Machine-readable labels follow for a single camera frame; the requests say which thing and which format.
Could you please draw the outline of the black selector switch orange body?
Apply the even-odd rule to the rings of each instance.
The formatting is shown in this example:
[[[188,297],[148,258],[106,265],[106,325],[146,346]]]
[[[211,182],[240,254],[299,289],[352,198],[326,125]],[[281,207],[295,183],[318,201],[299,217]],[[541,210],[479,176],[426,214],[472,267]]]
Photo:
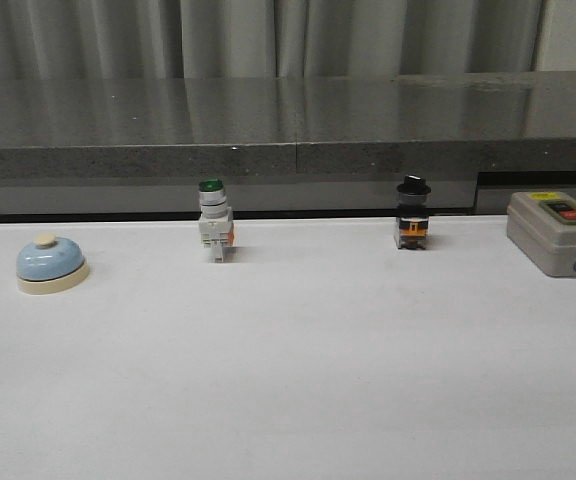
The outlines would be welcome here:
[[[426,206],[431,188],[426,179],[406,175],[397,186],[398,206],[394,239],[398,249],[424,250],[427,244],[429,215]]]

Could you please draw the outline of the blue desk bell cream base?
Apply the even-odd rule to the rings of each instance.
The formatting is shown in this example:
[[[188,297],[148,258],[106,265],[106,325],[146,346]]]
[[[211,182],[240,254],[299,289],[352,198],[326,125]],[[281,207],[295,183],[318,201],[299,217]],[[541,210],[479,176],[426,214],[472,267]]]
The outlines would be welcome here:
[[[80,246],[52,233],[37,236],[16,258],[17,286],[30,295],[65,291],[82,283],[89,273]]]

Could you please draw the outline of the grey switch box red button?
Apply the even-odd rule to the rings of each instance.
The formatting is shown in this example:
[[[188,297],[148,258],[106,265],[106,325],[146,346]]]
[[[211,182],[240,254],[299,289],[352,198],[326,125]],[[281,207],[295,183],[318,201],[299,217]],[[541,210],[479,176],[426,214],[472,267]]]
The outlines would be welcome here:
[[[551,277],[576,277],[576,199],[558,191],[516,192],[507,236]]]

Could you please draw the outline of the dark grey stone counter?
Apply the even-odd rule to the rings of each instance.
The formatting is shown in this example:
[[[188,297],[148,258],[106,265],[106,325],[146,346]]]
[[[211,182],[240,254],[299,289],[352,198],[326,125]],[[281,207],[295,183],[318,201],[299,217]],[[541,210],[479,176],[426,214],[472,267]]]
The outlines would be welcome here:
[[[395,78],[0,80],[0,222],[437,214],[576,197],[576,72]]]

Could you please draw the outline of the grey curtain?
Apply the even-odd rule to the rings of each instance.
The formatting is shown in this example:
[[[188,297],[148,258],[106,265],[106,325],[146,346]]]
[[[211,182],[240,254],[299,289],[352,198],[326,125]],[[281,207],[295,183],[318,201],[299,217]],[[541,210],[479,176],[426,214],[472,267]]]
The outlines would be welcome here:
[[[576,1],[0,1],[0,80],[576,71]]]

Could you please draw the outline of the green pushbutton switch white body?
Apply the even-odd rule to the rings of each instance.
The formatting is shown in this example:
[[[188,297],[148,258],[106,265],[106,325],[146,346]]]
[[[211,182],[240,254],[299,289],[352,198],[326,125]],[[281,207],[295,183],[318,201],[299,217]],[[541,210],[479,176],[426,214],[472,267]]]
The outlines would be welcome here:
[[[214,262],[223,262],[234,244],[232,207],[221,179],[203,180],[198,188],[201,210],[198,225],[202,245],[210,250]]]

